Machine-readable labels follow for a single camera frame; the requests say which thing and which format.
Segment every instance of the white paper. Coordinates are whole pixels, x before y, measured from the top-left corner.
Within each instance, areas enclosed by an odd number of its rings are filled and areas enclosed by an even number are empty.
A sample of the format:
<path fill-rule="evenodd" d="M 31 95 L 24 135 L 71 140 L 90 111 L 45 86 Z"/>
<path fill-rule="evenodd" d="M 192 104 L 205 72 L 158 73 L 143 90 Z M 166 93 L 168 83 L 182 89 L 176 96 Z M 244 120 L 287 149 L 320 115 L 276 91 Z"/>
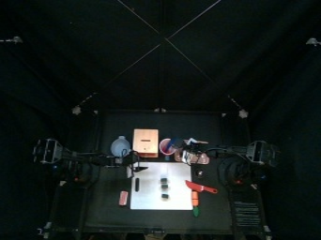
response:
<path fill-rule="evenodd" d="M 176 162 L 141 162 L 139 166 L 149 168 L 134 173 L 130 209 L 192 210 L 192 190 L 186 186 L 186 180 L 192 180 L 192 167 Z M 135 191 L 137 178 L 139 191 Z M 161 178 L 168 178 L 168 189 L 162 189 Z"/>

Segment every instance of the orange box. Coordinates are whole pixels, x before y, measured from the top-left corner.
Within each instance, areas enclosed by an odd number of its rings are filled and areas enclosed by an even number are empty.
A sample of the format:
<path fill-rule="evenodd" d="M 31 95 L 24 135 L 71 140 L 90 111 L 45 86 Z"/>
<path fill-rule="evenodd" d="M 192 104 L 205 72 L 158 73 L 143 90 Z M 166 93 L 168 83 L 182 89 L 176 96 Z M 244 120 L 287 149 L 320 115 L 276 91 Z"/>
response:
<path fill-rule="evenodd" d="M 158 129 L 135 129 L 133 150 L 143 158 L 158 158 Z"/>

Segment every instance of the dark ceiling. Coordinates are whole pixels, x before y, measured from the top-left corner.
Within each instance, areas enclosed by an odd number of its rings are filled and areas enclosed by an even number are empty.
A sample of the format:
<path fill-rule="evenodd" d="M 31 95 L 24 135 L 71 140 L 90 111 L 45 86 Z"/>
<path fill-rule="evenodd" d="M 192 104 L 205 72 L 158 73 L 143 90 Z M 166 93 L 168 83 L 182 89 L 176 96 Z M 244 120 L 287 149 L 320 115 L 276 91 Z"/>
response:
<path fill-rule="evenodd" d="M 307 54 L 320 5 L 3 1 L 0 38 L 24 41 L 2 49 L 10 55 L 7 81 L 15 62 L 67 109 L 90 98 L 85 106 L 94 109 L 234 111 L 233 98 L 250 111 Z M 30 85 L 26 81 L 26 89 L 39 92 Z"/>

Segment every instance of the green object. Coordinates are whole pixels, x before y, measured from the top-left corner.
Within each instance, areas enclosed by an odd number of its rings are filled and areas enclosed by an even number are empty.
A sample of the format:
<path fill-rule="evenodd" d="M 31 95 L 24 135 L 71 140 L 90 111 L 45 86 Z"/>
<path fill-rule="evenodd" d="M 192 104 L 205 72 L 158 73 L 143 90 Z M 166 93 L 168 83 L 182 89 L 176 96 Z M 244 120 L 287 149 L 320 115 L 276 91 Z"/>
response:
<path fill-rule="evenodd" d="M 198 215 L 200 215 L 198 206 L 194 206 L 194 207 L 193 207 L 193 214 L 194 214 L 196 217 L 198 217 Z"/>

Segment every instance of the red object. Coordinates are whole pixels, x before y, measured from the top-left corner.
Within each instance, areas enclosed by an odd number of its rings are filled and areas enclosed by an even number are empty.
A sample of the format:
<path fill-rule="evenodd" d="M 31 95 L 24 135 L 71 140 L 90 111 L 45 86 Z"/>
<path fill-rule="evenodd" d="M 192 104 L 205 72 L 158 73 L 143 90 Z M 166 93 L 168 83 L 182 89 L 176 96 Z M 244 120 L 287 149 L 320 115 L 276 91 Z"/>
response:
<path fill-rule="evenodd" d="M 198 191 L 198 192 L 202 192 L 202 191 L 208 191 L 210 193 L 217 193 L 218 192 L 217 188 L 202 186 L 202 185 L 196 184 L 196 183 L 193 183 L 188 180 L 186 180 L 186 185 L 192 190 Z"/>

